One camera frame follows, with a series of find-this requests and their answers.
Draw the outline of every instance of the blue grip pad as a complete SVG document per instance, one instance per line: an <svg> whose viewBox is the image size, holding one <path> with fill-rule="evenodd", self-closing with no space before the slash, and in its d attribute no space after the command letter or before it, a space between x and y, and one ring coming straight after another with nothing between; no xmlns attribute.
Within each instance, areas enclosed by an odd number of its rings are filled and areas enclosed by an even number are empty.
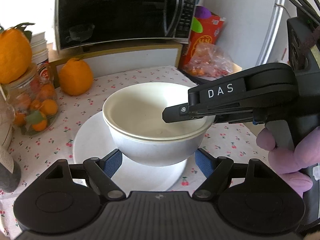
<svg viewBox="0 0 320 240"><path fill-rule="evenodd" d="M106 160L103 171L109 178L112 178L112 176L116 173L121 164L122 152L118 150L116 153L114 153L110 158Z"/></svg>
<svg viewBox="0 0 320 240"><path fill-rule="evenodd" d="M195 158L199 169L202 171L204 176L208 178L214 171L211 160L199 150L196 150Z"/></svg>

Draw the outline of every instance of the microwave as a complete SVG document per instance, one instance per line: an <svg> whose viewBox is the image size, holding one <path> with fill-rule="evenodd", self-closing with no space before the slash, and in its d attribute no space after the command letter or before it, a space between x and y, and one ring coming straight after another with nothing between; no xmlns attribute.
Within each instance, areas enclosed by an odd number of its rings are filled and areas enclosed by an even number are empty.
<svg viewBox="0 0 320 240"><path fill-rule="evenodd" d="M108 41L188 43L197 0L55 0L58 51Z"/></svg>

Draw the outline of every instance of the floral tablecloth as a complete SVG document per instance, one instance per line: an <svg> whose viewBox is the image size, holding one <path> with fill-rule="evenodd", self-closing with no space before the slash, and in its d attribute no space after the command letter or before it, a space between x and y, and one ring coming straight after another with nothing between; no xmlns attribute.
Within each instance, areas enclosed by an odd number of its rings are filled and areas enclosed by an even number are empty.
<svg viewBox="0 0 320 240"><path fill-rule="evenodd" d="M74 163L72 146L77 131L87 119L102 110L108 96L123 87L145 82L171 82L195 86L172 66L111 74L94 79L92 88L78 97L65 95L58 88L60 114L52 127L42 134L26 137L18 130L14 132L8 151L19 163L22 177L19 187L13 193L0 190L1 229L6 236L14 239L21 233L12 210L16 197L57 159L64 158L69 163ZM268 164L267 152L257 147L255 139L243 124L213 124L201 147L215 157L228 156L239 163L259 158ZM185 190L192 194L204 180L205 177L192 156L188 159L183 175L171 190Z"/></svg>

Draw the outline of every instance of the plastic bag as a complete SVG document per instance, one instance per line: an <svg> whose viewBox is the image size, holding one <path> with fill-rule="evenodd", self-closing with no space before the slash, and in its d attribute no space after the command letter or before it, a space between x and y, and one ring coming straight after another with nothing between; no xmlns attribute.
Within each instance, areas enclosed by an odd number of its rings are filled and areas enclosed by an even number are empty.
<svg viewBox="0 0 320 240"><path fill-rule="evenodd" d="M201 42L196 46L194 55L183 69L192 76L215 79L232 73L233 62L229 54L220 47Z"/></svg>

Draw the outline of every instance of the pink glove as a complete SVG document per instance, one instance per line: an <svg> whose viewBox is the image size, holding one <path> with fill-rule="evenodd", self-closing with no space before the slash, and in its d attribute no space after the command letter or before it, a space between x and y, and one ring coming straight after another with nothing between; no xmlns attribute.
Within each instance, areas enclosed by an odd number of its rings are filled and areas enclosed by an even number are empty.
<svg viewBox="0 0 320 240"><path fill-rule="evenodd" d="M258 134L256 143L260 148L269 151L271 168L301 197L311 189L312 180L298 171L320 163L320 126L309 133L294 152L276 147L276 141L267 128Z"/></svg>

